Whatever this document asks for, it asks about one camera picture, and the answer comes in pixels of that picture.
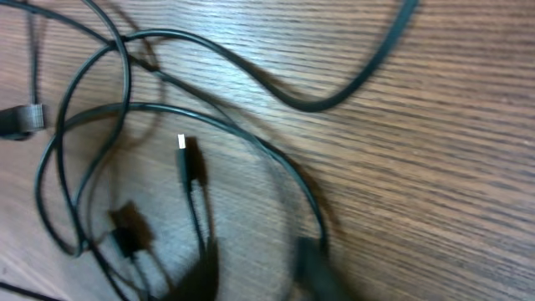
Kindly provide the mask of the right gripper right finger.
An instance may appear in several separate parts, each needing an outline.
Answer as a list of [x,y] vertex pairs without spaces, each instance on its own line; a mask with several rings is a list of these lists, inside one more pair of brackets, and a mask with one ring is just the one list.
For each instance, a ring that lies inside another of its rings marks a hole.
[[295,280],[311,293],[313,300],[355,300],[312,238],[299,237],[297,240]]

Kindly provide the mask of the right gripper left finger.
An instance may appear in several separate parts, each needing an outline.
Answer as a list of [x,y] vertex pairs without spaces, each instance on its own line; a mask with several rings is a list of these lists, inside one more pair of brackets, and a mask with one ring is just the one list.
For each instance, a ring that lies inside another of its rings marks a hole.
[[188,270],[163,301],[215,301],[219,288],[219,248],[210,239],[206,252]]

